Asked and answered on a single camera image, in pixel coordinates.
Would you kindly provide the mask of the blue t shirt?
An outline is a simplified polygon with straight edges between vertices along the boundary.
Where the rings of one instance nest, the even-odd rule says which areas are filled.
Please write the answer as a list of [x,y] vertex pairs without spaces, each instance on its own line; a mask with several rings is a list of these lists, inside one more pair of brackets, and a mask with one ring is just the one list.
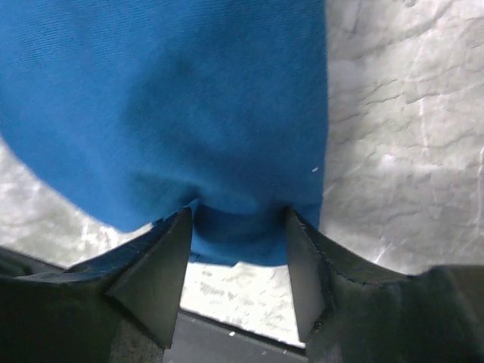
[[11,151],[120,231],[190,206],[194,261],[284,265],[327,134],[323,1],[1,3]]

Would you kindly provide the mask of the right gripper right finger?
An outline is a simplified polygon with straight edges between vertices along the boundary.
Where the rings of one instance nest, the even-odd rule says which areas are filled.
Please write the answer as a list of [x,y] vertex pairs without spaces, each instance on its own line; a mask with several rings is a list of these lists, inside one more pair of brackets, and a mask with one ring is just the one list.
[[334,277],[362,286],[408,280],[325,236],[290,207],[285,211],[285,230],[296,326],[303,343],[336,309]]

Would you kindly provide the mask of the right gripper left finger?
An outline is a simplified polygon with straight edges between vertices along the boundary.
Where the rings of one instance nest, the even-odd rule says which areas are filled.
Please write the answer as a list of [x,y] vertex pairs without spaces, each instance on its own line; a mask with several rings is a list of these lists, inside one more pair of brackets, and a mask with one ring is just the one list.
[[159,347],[172,345],[188,258],[192,212],[184,208],[151,230],[69,269],[82,279],[106,278],[103,295]]

